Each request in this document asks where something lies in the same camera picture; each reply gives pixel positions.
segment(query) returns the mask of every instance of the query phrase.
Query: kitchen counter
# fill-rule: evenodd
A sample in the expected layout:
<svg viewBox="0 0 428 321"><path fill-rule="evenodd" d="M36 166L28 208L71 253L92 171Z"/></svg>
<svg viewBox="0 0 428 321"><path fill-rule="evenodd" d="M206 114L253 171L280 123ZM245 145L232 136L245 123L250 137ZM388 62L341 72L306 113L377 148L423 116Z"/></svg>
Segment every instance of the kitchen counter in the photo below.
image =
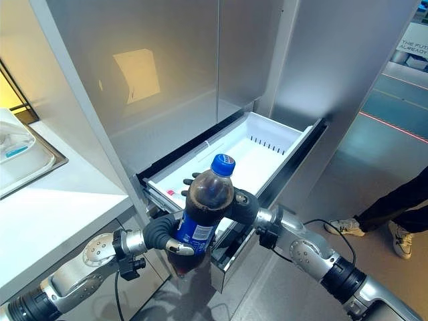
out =
<svg viewBox="0 0 428 321"><path fill-rule="evenodd" d="M0 201L0 304L132 206L42 121L31 127L69 161Z"/></svg>

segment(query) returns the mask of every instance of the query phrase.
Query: person's leg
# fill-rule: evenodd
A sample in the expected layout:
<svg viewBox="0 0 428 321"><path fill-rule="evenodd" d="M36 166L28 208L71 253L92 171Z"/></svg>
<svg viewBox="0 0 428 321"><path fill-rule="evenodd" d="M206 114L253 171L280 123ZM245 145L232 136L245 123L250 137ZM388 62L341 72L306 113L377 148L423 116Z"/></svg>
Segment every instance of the person's leg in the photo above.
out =
<svg viewBox="0 0 428 321"><path fill-rule="evenodd" d="M364 232L372 231L428 199L428 167L414 179L378 199L354 218Z"/></svg>
<svg viewBox="0 0 428 321"><path fill-rule="evenodd" d="M419 233L428 230L428 205L420 209L405 211L393 222L400 225L409 233Z"/></svg>

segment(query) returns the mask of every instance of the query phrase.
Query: red line on floor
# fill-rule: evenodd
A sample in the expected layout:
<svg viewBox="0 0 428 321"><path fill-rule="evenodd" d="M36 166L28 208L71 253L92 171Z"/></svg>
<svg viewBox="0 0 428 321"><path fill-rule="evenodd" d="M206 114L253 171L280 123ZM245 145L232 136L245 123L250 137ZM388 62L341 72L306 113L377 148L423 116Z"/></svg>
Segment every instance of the red line on floor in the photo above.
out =
<svg viewBox="0 0 428 321"><path fill-rule="evenodd" d="M383 121L383 120L381 120L379 118L376 118L376 117L374 117L374 116L372 116L370 114L366 114L365 112L358 112L358 113L362 114L363 116L369 117L370 119L376 120L377 122L380 122L380 123L382 123L384 125L387 125L387 126L389 126L391 128L394 128L394 129L396 129L396 130L398 130L400 132L404 132L405 134L407 134L409 136L412 136L413 138L416 138L416 139L418 139L418 140L420 140L420 141L425 142L425 143L428 144L428 140L426 140L426 139L424 139L422 137L419 137L419 136L417 136L415 134L412 134L411 132L408 132L407 130L404 130L404 129L401 129L401 128L397 127L397 126L389 124L388 122L385 122L385 121Z"/></svg>

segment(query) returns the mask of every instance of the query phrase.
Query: sink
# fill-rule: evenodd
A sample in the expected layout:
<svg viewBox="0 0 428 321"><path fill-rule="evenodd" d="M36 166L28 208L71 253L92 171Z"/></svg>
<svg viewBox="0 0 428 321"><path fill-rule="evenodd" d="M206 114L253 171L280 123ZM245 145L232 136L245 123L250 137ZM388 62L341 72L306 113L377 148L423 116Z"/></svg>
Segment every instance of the sink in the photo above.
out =
<svg viewBox="0 0 428 321"><path fill-rule="evenodd" d="M0 109L0 199L66 162L8 109Z"/></svg>

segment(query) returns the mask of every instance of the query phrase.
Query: shoe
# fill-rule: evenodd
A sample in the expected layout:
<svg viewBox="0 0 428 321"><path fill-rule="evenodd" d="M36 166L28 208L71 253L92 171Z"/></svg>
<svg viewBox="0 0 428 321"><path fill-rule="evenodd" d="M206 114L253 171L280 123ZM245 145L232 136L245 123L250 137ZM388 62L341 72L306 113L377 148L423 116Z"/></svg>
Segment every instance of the shoe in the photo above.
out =
<svg viewBox="0 0 428 321"><path fill-rule="evenodd" d="M389 221L388 228L394 237L393 246L395 253L403 259L410 259L412 255L412 238L414 235L392 221Z"/></svg>
<svg viewBox="0 0 428 321"><path fill-rule="evenodd" d="M329 222L335 228L337 228L341 234L351 234L355 236L364 236L364 232L360 229L360 223L356 219L336 219ZM324 228L327 232L331 234L339 235L337 230L329 226L329 224L324 224Z"/></svg>

